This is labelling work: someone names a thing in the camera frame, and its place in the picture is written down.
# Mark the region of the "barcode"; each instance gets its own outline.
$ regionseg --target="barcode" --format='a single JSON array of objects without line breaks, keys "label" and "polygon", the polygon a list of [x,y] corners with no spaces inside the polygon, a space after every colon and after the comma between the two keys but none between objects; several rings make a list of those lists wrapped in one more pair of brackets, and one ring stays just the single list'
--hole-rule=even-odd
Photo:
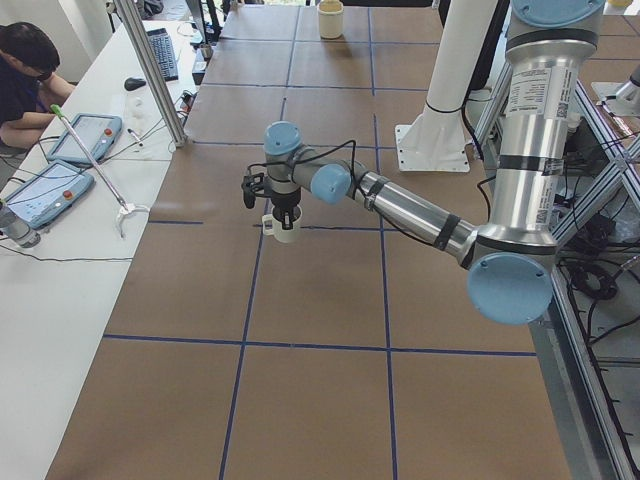
[{"label": "barcode", "polygon": [[558,113],[556,114],[556,116],[558,118],[567,118],[568,113],[569,113],[569,104],[560,103],[558,105]]}]

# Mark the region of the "white pole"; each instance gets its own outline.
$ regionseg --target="white pole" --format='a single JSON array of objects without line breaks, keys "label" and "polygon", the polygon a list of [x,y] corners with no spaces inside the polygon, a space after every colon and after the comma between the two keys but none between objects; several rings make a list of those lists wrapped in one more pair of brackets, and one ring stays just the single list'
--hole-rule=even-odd
[{"label": "white pole", "polygon": [[468,172],[460,107],[498,0],[451,0],[423,112],[396,126],[404,171]]}]

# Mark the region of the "white mug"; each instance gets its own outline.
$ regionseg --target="white mug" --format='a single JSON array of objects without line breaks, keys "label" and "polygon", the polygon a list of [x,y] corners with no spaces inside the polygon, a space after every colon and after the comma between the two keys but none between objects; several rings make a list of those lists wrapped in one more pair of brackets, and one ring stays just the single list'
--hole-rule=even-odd
[{"label": "white mug", "polygon": [[344,7],[340,0],[322,0],[318,3],[318,30],[322,38],[338,38],[342,35]]},{"label": "white mug", "polygon": [[273,212],[269,215],[262,216],[262,233],[265,235],[273,235],[276,240],[282,243],[293,243],[300,236],[300,219],[302,218],[302,210],[300,207],[293,209],[293,225],[291,230],[282,228],[281,219],[273,216]]}]

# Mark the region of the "touchscreen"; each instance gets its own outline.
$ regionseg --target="touchscreen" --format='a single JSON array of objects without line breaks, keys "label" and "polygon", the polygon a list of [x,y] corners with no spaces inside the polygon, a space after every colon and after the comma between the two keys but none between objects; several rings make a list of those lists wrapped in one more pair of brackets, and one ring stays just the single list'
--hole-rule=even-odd
[{"label": "touchscreen", "polygon": [[[89,151],[100,141],[104,130],[109,127],[110,118],[102,117],[80,117],[73,126],[82,143]],[[67,135],[64,141],[54,152],[61,158],[86,158],[86,155],[71,135]]]},{"label": "touchscreen", "polygon": [[30,222],[42,214],[49,205],[58,201],[62,192],[82,178],[80,175],[63,165],[55,165],[11,198],[7,204],[17,216]]}]

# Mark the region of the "light blue joint cap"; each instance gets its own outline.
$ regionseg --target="light blue joint cap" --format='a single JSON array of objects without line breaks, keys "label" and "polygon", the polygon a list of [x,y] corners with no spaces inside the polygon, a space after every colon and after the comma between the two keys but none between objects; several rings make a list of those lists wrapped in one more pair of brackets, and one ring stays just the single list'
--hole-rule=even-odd
[{"label": "light blue joint cap", "polygon": [[485,317],[508,325],[539,318],[553,296],[551,278],[535,260],[517,253],[486,255],[470,269],[467,292]]},{"label": "light blue joint cap", "polygon": [[298,126],[291,122],[275,122],[264,132],[264,152],[267,155],[284,155],[294,151],[302,143]]},{"label": "light blue joint cap", "polygon": [[331,163],[320,167],[311,179],[311,193],[329,205],[335,205],[349,191],[351,175],[340,165]]},{"label": "light blue joint cap", "polygon": [[516,16],[527,25],[562,28],[598,11],[605,0],[511,0]]}]

